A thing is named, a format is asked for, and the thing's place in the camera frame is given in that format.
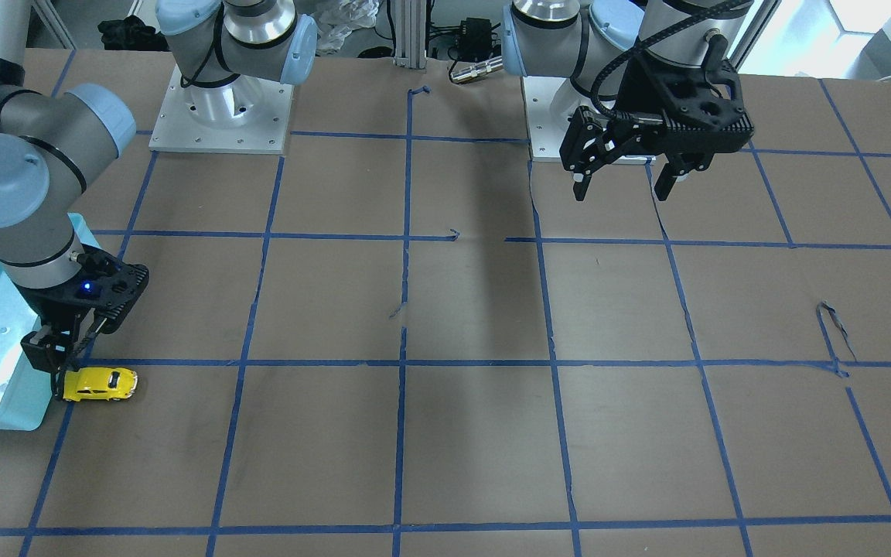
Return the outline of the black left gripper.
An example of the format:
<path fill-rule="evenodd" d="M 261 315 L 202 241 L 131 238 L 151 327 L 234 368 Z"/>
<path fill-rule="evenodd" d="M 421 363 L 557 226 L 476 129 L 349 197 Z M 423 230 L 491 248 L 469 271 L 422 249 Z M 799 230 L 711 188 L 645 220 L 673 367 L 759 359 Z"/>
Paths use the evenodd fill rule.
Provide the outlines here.
<path fill-rule="evenodd" d="M 577 107 L 568 120 L 559 155 L 580 202 L 598 169 L 623 156 L 660 154 L 666 163 L 654 195 L 665 201 L 698 168 L 697 155 L 739 151 L 754 135 L 739 75 L 727 59 L 714 67 L 680 67 L 639 54 L 623 71 L 616 109 L 605 124 L 587 106 Z M 662 121 L 644 129 L 637 113 Z"/>

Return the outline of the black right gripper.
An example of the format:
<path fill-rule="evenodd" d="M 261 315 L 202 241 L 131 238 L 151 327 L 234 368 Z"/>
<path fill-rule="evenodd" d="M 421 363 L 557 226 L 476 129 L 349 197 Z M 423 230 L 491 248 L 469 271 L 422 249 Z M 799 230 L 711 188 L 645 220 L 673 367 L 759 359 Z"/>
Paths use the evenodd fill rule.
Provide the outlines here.
<path fill-rule="evenodd" d="M 85 246 L 74 261 L 74 276 L 44 289 L 18 285 L 17 289 L 40 320 L 39 330 L 25 335 L 20 346 L 36 370 L 49 374 L 80 369 L 79 355 L 98 335 L 112 334 L 149 284 L 149 269 L 121 261 L 104 250 Z M 79 336 L 88 313 L 97 318 Z"/>

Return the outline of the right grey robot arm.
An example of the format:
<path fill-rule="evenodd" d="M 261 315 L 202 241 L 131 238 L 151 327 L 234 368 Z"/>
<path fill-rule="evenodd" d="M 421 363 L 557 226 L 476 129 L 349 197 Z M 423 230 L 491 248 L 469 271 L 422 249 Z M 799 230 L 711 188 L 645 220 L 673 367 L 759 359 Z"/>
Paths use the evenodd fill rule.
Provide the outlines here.
<path fill-rule="evenodd" d="M 86 335 L 111 334 L 144 292 L 149 272 L 84 244 L 68 209 L 137 134 L 128 106 L 109 89 L 82 84 L 57 97 L 25 86 L 29 1 L 0 1 L 0 265 L 39 318 L 21 339 L 39 371 L 72 369 Z M 252 79 L 303 84 L 319 29 L 292 1 L 158 1 L 155 20 L 190 91 L 197 120 L 237 125 L 250 114 L 213 106 Z"/>

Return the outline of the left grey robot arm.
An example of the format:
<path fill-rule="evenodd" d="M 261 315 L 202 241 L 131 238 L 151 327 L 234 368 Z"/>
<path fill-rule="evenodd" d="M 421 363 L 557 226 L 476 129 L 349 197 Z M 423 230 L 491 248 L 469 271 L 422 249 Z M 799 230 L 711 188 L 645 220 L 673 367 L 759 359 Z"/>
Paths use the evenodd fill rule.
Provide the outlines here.
<path fill-rule="evenodd" d="M 594 173 L 626 156 L 666 159 L 655 197 L 756 128 L 729 42 L 749 1 L 513 1 L 504 10 L 509 73 L 559 77 L 581 96 L 558 150 L 584 200 Z"/>

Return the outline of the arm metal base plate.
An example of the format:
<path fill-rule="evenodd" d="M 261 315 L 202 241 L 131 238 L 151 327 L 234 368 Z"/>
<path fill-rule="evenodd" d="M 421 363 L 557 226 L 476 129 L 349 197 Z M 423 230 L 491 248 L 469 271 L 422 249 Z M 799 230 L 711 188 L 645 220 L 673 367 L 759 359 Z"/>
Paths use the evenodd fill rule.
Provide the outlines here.
<path fill-rule="evenodd" d="M 522 77 L 522 92 L 531 161 L 560 162 L 559 148 L 570 118 L 589 101 L 562 77 Z"/>
<path fill-rule="evenodd" d="M 282 155 L 295 88 L 241 75 L 211 89 L 183 88 L 174 68 L 153 124 L 152 151 Z"/>

